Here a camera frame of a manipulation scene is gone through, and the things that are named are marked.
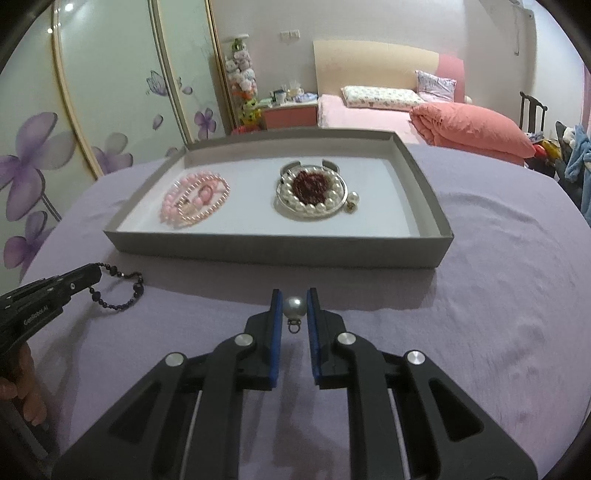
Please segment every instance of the pink pearl bracelet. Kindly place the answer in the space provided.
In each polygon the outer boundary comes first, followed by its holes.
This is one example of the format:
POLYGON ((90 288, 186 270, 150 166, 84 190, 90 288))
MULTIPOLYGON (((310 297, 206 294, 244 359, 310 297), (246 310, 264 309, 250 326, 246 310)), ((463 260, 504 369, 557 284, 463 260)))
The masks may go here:
POLYGON ((220 175, 210 171, 191 173, 174 182, 164 196, 161 221, 177 226, 195 225, 219 210, 229 195, 230 187, 220 175), (218 193, 221 195, 214 202, 218 193))

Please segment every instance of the gray box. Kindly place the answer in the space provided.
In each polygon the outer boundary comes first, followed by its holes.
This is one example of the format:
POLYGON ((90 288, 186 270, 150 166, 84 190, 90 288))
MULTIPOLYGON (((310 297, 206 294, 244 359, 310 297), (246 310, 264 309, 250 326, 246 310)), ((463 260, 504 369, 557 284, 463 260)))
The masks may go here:
POLYGON ((140 255, 271 265, 437 267, 453 232, 423 172, 395 133, 286 129, 203 142, 169 158, 112 218, 105 234, 140 255), (361 201, 324 220, 293 220, 273 205, 281 166, 340 165, 361 201), (164 193, 185 170, 219 172, 232 191, 207 220, 184 229, 158 221, 164 193))

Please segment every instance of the nightstand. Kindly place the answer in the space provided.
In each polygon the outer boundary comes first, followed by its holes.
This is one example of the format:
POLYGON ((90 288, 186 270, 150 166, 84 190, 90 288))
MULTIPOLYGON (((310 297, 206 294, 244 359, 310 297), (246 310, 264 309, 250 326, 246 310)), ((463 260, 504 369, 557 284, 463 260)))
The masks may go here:
POLYGON ((262 111, 263 125, 267 130, 289 127, 316 127, 318 125, 318 101, 271 106, 262 111))

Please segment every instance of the purple bedsheet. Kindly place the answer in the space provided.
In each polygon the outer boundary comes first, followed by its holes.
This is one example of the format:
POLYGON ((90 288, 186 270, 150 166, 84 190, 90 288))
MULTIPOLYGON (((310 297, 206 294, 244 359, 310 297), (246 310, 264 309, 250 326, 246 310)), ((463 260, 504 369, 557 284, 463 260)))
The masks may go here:
MULTIPOLYGON (((209 352, 264 311, 273 288, 304 295, 379 349, 421 349, 526 451, 542 477, 591 394, 591 229, 552 179, 464 152, 409 146, 456 235, 435 271, 286 268, 138 257, 102 228, 159 162, 100 179, 43 245, 24 281, 103 261, 144 273, 124 313, 80 293, 30 345, 62 449, 171 351, 209 352)), ((110 303, 131 283, 104 277, 110 303)), ((245 396, 241 479, 349 477, 346 393, 313 383, 306 328, 282 337, 279 386, 245 396)))

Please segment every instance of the blue clothing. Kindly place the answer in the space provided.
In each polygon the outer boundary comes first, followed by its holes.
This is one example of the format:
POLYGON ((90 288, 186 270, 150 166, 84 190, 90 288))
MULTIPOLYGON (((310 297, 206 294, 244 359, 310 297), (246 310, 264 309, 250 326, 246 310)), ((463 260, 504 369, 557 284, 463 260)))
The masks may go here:
POLYGON ((591 140, 589 140, 582 125, 577 125, 574 128, 574 142, 573 153, 564 172, 564 178, 574 182, 577 180, 581 168, 585 169, 581 213, 589 226, 591 226, 591 171, 584 166, 585 162, 591 162, 591 140))

